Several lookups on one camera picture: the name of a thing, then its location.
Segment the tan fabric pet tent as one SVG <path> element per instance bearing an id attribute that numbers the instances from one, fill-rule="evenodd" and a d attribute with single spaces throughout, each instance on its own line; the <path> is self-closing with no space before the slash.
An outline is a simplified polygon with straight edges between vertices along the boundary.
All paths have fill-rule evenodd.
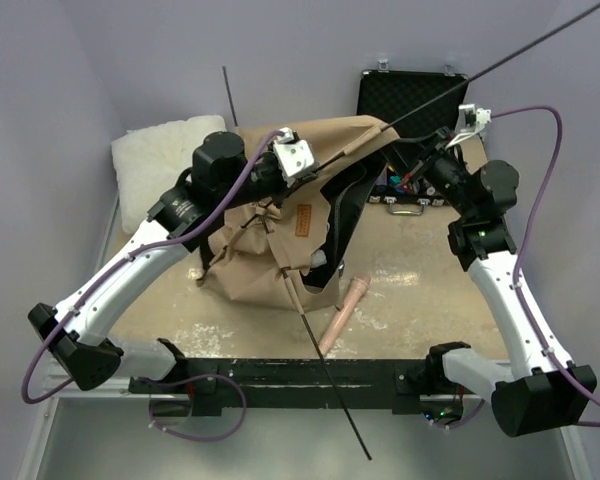
<path id="1" fill-rule="evenodd" d="M 200 247 L 203 272 L 199 287 L 250 305 L 313 311 L 339 301 L 336 272 L 385 163 L 376 151 L 398 140 L 394 128 L 350 153 L 354 145 L 385 122 L 369 115 L 291 124 L 306 140 L 319 165 L 341 150 L 347 155 L 318 173 L 282 205 L 257 203 L 229 209 L 224 224 Z M 310 268 L 322 249 L 327 263 Z"/>

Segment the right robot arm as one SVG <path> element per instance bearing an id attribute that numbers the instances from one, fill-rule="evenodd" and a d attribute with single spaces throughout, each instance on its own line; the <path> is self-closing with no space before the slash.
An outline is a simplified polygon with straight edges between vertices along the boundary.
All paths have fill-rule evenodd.
<path id="1" fill-rule="evenodd" d="M 469 171 L 443 127 L 427 139 L 407 176 L 424 178 L 458 213 L 448 226 L 451 252 L 485 299 L 509 358 L 502 366 L 462 342 L 435 346 L 427 357 L 428 386 L 446 393 L 458 385 L 476 394 L 509 437 L 576 424 L 597 378 L 555 338 L 517 263 L 505 214 L 517 202 L 518 172 L 502 160 Z"/>

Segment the black tent pole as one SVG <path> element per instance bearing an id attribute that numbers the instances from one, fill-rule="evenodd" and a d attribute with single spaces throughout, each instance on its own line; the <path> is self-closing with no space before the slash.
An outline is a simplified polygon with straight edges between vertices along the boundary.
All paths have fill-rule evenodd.
<path id="1" fill-rule="evenodd" d="M 238 121 L 238 117 L 237 117 L 237 113 L 236 113 L 236 109 L 235 109 L 235 104 L 234 104 L 234 100 L 233 100 L 233 96 L 232 96 L 232 92 L 231 92 L 231 86 L 230 86 L 230 80 L 229 80 L 229 75 L 228 75 L 228 68 L 226 65 L 222 65 L 221 66 L 221 72 L 222 72 L 222 76 L 223 76 L 223 82 L 224 82 L 224 87 L 225 87 L 225 92 L 226 92 L 226 96 L 227 96 L 227 101 L 228 101 L 228 106 L 229 106 L 229 112 L 231 115 L 231 120 L 233 123 L 233 126 L 235 128 L 239 127 L 239 121 Z M 372 461 L 373 457 L 368 449 L 368 447 L 365 444 L 365 441 L 363 440 L 363 437 L 355 423 L 354 418 L 352 417 L 349 408 L 345 402 L 345 399 L 342 395 L 342 393 L 339 390 L 339 387 L 337 386 L 337 382 L 334 380 L 330 370 L 329 370 L 329 366 L 327 365 L 327 361 L 324 357 L 324 354 L 321 352 L 320 347 L 318 346 L 318 342 L 316 340 L 316 337 L 314 335 L 314 332 L 309 324 L 309 321 L 306 317 L 305 313 L 300 313 L 300 318 L 303 322 L 303 325 L 305 327 L 305 330 L 307 332 L 307 334 L 309 335 L 309 338 L 311 340 L 311 343 L 314 347 L 314 350 L 318 356 L 318 359 L 320 361 L 320 364 L 324 370 L 324 373 L 327 376 L 327 379 L 329 380 L 331 387 L 333 388 L 334 394 L 339 402 L 339 405 L 341 407 L 341 410 L 343 411 L 344 415 L 346 416 L 346 419 L 362 449 L 362 451 L 364 452 L 364 455 L 366 457 L 366 459 L 368 461 Z"/>
<path id="2" fill-rule="evenodd" d="M 548 32 L 542 34 L 541 36 L 537 37 L 536 39 L 532 40 L 531 42 L 527 43 L 526 45 L 518 48 L 517 50 L 511 52 L 510 54 L 506 55 L 505 57 L 501 58 L 500 60 L 497 60 L 495 63 L 489 65 L 488 67 L 484 68 L 483 70 L 475 73 L 472 76 L 469 77 L 465 77 L 464 80 L 462 80 L 460 83 L 458 83 L 457 85 L 452 86 L 451 88 L 441 92 L 439 95 L 427 100 L 426 102 L 418 105 L 417 107 L 413 108 L 412 110 L 404 113 L 403 115 L 395 118 L 394 120 L 392 120 L 389 123 L 384 123 L 381 127 L 377 128 L 376 130 L 373 130 L 372 133 L 370 134 L 364 134 L 362 137 L 362 140 L 360 142 L 358 142 L 358 144 L 354 145 L 356 148 L 352 148 L 350 153 L 353 153 L 356 149 L 360 149 L 363 146 L 366 146 L 369 142 L 371 142 L 372 140 L 374 140 L 376 137 L 378 137 L 381 133 L 384 133 L 384 131 L 392 129 L 393 127 L 395 127 L 396 125 L 398 125 L 399 123 L 405 121 L 407 118 L 415 115 L 416 113 L 419 113 L 421 110 L 424 110 L 425 108 L 429 107 L 430 105 L 435 104 L 436 102 L 448 97 L 451 94 L 454 94 L 456 91 L 461 90 L 464 87 L 468 87 L 471 83 L 477 81 L 478 79 L 488 75 L 489 73 L 495 71 L 496 69 L 502 67 L 503 65 L 507 64 L 508 62 L 518 58 L 519 56 L 525 54 L 526 52 L 534 49 L 535 47 L 541 45 L 542 43 L 544 43 L 545 41 L 549 40 L 550 38 L 554 37 L 555 35 L 558 35 L 559 33 L 561 33 L 562 31 L 570 28 L 572 25 L 575 25 L 576 23 L 580 22 L 581 20 L 585 19 L 586 17 L 588 17 L 589 15 L 593 14 L 594 12 L 598 11 L 600 9 L 600 1 L 598 1 L 597 3 L 595 3 L 594 5 L 590 6 L 589 8 L 585 9 L 584 11 L 578 13 L 577 15 L 575 15 L 574 17 L 570 18 L 569 20 L 563 22 L 562 24 L 556 26 L 555 28 L 549 30 Z M 326 163 L 324 163 L 323 165 L 321 165 L 320 167 L 318 167 L 317 172 L 320 172 L 324 169 L 326 169 L 328 166 L 330 166 L 331 164 L 339 161 L 341 158 L 344 158 L 344 156 L 347 155 L 347 152 L 345 152 L 345 150 L 341 150 L 339 152 L 337 152 L 336 155 L 334 155 L 333 157 L 331 157 L 329 160 L 326 161 Z M 309 180 L 302 180 L 300 181 L 300 183 L 296 184 L 295 186 L 290 187 L 290 189 L 285 192 L 284 194 L 280 194 L 278 196 L 273 196 L 266 204 L 260 204 L 257 203 L 257 207 L 258 208 L 263 208 L 266 209 L 269 206 L 272 205 L 276 205 L 277 207 L 282 205 L 282 202 L 284 200 L 286 200 L 289 196 L 291 196 L 292 194 L 294 194 L 297 190 L 301 189 L 302 187 L 304 187 L 305 185 L 307 185 L 308 183 L 310 183 L 311 181 L 315 180 L 316 174 L 312 174 L 313 176 L 309 177 Z"/>

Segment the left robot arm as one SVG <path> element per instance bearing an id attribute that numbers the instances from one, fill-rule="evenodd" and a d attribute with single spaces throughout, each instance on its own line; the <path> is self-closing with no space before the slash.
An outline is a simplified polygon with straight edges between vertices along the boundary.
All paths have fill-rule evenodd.
<path id="1" fill-rule="evenodd" d="M 29 312 L 45 349 L 79 389 L 114 376 L 148 378 L 165 392 L 185 385 L 187 368 L 166 342 L 125 346 L 109 333 L 155 280 L 222 226 L 227 209 L 280 199 L 317 167 L 308 142 L 289 127 L 266 134 L 251 155 L 245 151 L 236 133 L 207 135 L 191 166 L 92 279 L 56 305 L 39 303 Z"/>

